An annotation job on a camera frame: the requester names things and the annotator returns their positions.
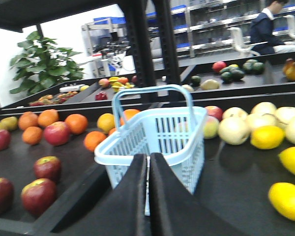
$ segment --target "yellow lemon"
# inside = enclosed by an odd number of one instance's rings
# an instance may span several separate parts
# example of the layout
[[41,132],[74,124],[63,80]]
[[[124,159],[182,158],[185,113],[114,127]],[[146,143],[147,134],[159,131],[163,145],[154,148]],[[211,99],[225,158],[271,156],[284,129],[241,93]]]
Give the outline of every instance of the yellow lemon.
[[271,186],[268,198],[273,207],[286,218],[295,221],[295,185],[279,182]]
[[103,130],[104,134],[108,134],[115,127],[114,115],[111,113],[102,114],[97,120],[97,127]]
[[250,143],[259,149],[273,149],[283,142],[284,137],[283,129],[274,125],[266,125],[252,131]]
[[295,175],[295,147],[289,147],[279,154],[283,166]]

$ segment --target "white shirt collar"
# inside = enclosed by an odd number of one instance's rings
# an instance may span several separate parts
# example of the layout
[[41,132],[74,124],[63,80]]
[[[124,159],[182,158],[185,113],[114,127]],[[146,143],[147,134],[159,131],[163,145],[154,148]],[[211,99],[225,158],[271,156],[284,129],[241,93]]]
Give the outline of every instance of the white shirt collar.
[[274,16],[273,16],[272,12],[267,7],[264,8],[262,10],[262,12],[265,13],[270,18],[270,20],[272,20],[272,21],[274,20]]

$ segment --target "basket handle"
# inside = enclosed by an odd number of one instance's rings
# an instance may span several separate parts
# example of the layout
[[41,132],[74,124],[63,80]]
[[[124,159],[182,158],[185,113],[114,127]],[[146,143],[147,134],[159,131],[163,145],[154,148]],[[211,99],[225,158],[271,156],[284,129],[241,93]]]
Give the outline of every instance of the basket handle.
[[187,103],[187,107],[189,108],[189,114],[190,114],[190,120],[191,120],[191,129],[192,130],[197,122],[195,119],[195,115],[193,112],[193,101],[192,101],[192,96],[191,93],[183,88],[180,85],[160,85],[160,86],[151,86],[151,87],[145,87],[145,88],[132,88],[132,89],[124,89],[115,94],[112,100],[112,107],[113,107],[113,113],[115,117],[115,125],[117,130],[120,128],[120,117],[124,120],[124,127],[127,128],[127,121],[125,118],[125,115],[123,114],[123,108],[120,103],[120,98],[124,95],[130,95],[130,94],[140,94],[140,93],[150,93],[150,92],[158,92],[158,91],[163,91],[163,90],[176,90],[178,92],[181,92]]

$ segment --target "dark jacket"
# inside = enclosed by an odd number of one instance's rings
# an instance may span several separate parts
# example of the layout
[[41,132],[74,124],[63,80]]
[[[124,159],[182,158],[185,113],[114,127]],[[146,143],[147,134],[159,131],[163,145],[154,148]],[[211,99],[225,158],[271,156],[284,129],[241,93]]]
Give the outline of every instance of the dark jacket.
[[274,54],[273,46],[284,45],[284,42],[276,38],[273,33],[274,23],[263,12],[251,21],[250,43],[267,42],[253,47],[252,50],[261,55]]

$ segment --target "light blue basket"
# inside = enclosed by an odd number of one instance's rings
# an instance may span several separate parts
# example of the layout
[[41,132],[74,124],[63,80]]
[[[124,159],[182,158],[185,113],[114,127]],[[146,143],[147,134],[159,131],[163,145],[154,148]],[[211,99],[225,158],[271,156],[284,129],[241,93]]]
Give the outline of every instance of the light blue basket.
[[[181,92],[187,106],[141,111],[120,126],[120,117],[125,120],[120,103],[123,95],[162,90]],[[112,106],[117,130],[94,151],[95,161],[106,166],[112,187],[121,181],[134,154],[149,156],[160,152],[186,189],[194,193],[204,163],[203,126],[207,111],[193,106],[190,92],[179,85],[124,89],[114,96]],[[149,215],[148,192],[145,213]]]

